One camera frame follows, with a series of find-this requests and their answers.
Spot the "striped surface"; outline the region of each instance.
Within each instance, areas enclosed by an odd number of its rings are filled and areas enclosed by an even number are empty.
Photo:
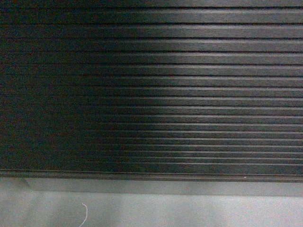
[[[2,171],[303,175],[301,0],[0,8]]]

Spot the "dark ribbed panel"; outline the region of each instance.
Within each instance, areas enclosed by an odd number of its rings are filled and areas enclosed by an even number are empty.
[[[0,8],[1,170],[303,175],[301,0]]]

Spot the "black grooved surface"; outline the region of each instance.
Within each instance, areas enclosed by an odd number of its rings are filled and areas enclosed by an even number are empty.
[[[301,0],[0,8],[1,174],[303,175]]]

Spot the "light gray floor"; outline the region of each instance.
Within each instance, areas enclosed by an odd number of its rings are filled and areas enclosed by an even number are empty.
[[[303,197],[32,191],[0,178],[0,227],[303,227]]]

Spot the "white strand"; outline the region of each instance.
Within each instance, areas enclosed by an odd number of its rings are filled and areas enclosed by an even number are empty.
[[[82,224],[81,224],[79,227],[83,226],[84,222],[86,222],[86,219],[87,219],[87,214],[88,214],[88,209],[87,209],[87,206],[86,206],[85,204],[82,204],[82,205],[83,205],[83,206],[85,206],[85,208],[86,208],[86,216],[85,216],[84,221],[82,222]]]

